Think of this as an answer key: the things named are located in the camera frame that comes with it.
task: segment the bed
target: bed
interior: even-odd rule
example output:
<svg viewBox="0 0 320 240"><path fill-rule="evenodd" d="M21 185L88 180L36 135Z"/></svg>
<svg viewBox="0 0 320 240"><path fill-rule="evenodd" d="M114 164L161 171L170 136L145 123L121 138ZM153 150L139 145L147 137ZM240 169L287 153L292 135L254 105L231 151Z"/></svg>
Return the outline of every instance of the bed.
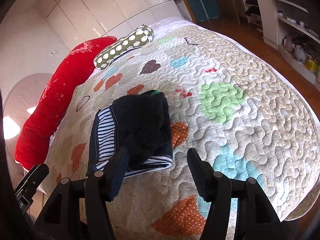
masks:
<svg viewBox="0 0 320 240"><path fill-rule="evenodd" d="M280 220L304 215L319 196L319 120L273 67L232 39L177 18L151 26L153 41L76 87L45 163L50 194L87 172L99 109L127 94L164 92L172 122L172 166L124 180L107 203L117 239L199 239L209 203L198 195L186 154L230 178L257 179ZM232 200L227 239L233 239ZM85 220L84 202L80 204Z"/></svg>

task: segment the wall socket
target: wall socket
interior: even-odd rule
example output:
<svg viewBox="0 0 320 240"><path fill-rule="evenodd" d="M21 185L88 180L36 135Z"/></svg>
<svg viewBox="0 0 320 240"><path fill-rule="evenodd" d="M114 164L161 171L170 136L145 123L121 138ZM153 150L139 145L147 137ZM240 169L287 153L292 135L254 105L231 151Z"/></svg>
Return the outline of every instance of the wall socket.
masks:
<svg viewBox="0 0 320 240"><path fill-rule="evenodd" d="M51 57L53 57L54 55L56 55L58 53L57 50L54 50L53 52L50 53Z"/></svg>

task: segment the pillow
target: pillow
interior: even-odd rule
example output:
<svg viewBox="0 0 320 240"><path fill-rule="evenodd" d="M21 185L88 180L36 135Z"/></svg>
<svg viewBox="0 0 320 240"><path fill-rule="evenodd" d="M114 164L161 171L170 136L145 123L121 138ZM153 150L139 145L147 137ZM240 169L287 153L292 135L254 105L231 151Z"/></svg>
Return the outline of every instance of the pillow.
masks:
<svg viewBox="0 0 320 240"><path fill-rule="evenodd" d="M50 136L66 113L76 86L83 84L95 69L92 61L101 48L116 40L116 37L105 37L86 41L75 47L58 66L17 140L15 160L26 170L44 162Z"/></svg>
<svg viewBox="0 0 320 240"><path fill-rule="evenodd" d="M128 36L121 38L115 44L106 47L94 59L93 63L99 70L104 70L113 61L131 49L140 48L153 39L153 30L146 25L138 27Z"/></svg>

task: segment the silver screw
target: silver screw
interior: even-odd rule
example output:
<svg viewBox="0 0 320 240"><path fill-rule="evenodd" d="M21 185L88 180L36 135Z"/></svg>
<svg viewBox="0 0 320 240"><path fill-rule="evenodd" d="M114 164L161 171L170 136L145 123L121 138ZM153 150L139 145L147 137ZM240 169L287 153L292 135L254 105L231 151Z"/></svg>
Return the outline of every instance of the silver screw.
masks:
<svg viewBox="0 0 320 240"><path fill-rule="evenodd" d="M213 173L213 175L216 177L216 178L221 178L222 177L222 173L220 171L215 171Z"/></svg>
<svg viewBox="0 0 320 240"><path fill-rule="evenodd" d="M103 175L103 171L96 171L94 173L94 175L98 178L98 177L101 177Z"/></svg>
<svg viewBox="0 0 320 240"><path fill-rule="evenodd" d="M69 182L69 178L63 178L61 180L61 184L67 184Z"/></svg>
<svg viewBox="0 0 320 240"><path fill-rule="evenodd" d="M256 180L254 179L254 178L249 178L248 179L248 182L250 183L250 184L256 184Z"/></svg>

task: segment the orange patch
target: orange patch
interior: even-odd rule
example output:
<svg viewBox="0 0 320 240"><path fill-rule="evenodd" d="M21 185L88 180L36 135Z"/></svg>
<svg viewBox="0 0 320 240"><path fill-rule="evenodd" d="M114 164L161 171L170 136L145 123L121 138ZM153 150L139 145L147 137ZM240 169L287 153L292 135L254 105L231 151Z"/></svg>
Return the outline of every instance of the orange patch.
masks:
<svg viewBox="0 0 320 240"><path fill-rule="evenodd" d="M114 84L117 84L122 79L122 73L110 77L106 82L106 91L111 88Z"/></svg>
<svg viewBox="0 0 320 240"><path fill-rule="evenodd" d="M182 144L188 137L188 126L183 122L170 123L172 133L172 149Z"/></svg>
<svg viewBox="0 0 320 240"><path fill-rule="evenodd" d="M103 83L104 83L104 79L101 79L98 84L94 87L93 91L94 92L97 92L102 86L103 86Z"/></svg>
<svg viewBox="0 0 320 240"><path fill-rule="evenodd" d="M192 236L202 233L205 222L199 212L196 195L192 195L175 204L151 227L164 236Z"/></svg>
<svg viewBox="0 0 320 240"><path fill-rule="evenodd" d="M61 177L61 173L58 174L57 178L56 178L56 183L57 185L59 184L59 182L61 181L62 177Z"/></svg>
<svg viewBox="0 0 320 240"><path fill-rule="evenodd" d="M131 88L127 91L127 96L128 95L138 95L139 92L144 88L144 85L140 84L134 88Z"/></svg>
<svg viewBox="0 0 320 240"><path fill-rule="evenodd" d="M72 150L72 154L71 154L71 160L72 160L72 172L75 173L80 165L80 160L85 148L85 145L87 143L81 143L78 144L76 147L74 147L74 149Z"/></svg>

